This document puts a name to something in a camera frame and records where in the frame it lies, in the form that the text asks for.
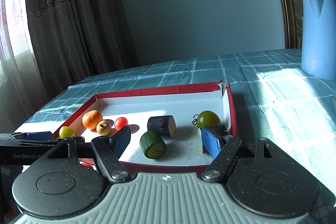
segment silver bolt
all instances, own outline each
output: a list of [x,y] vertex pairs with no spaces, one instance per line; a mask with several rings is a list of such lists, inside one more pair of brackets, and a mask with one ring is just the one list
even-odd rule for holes
[[204,178],[206,180],[217,179],[220,176],[221,176],[221,173],[219,173],[217,170],[208,170],[204,172]]
[[121,179],[125,179],[127,177],[128,177],[128,173],[126,171],[118,171],[118,172],[115,172],[112,175],[112,178],[115,179],[115,180],[121,180]]

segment gray plastic base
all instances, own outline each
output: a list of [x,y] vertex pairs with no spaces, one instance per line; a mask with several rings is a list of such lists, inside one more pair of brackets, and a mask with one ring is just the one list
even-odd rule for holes
[[253,214],[236,204],[223,186],[204,182],[196,173],[139,173],[131,182],[113,185],[96,207],[79,216],[46,220],[22,215],[15,223],[316,224],[317,222],[308,214],[282,220]]

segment orange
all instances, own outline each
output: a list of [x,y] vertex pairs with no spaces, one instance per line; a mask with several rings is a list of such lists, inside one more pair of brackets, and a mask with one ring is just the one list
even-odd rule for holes
[[103,115],[98,110],[86,112],[82,118],[83,126],[87,129],[95,130],[97,124],[103,120]]

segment blue-gray wall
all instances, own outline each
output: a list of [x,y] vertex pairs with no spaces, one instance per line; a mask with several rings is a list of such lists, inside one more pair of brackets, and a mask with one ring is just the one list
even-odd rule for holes
[[121,0],[140,65],[284,48],[280,0]]

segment yellow fruit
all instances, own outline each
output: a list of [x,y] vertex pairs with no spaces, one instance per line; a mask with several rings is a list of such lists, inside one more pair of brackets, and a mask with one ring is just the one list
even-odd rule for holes
[[74,133],[73,129],[70,128],[70,127],[61,127],[58,135],[59,135],[60,139],[64,139],[64,138],[67,138],[67,137],[74,137],[75,133]]
[[111,132],[111,124],[108,121],[102,120],[97,124],[96,130],[100,135],[108,135]]
[[86,112],[82,118],[83,126],[90,130],[95,130],[97,124],[103,120],[103,115],[98,110]]

